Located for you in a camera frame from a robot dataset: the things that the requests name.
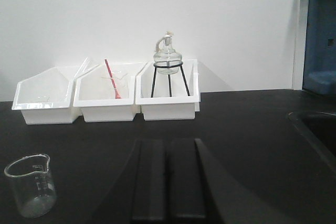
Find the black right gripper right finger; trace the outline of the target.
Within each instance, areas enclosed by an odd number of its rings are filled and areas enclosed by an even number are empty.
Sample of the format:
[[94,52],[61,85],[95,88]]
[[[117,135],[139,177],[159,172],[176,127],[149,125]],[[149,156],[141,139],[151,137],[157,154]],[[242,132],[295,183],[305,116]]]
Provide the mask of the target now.
[[286,223],[286,216],[234,179],[196,138],[169,148],[169,216],[174,223]]

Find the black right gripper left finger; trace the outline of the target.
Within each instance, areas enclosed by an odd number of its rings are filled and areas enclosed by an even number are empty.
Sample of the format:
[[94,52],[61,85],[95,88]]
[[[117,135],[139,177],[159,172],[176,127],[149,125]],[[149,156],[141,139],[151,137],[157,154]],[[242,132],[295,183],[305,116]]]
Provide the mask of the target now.
[[136,141],[128,161],[91,223],[165,223],[165,148],[162,140]]

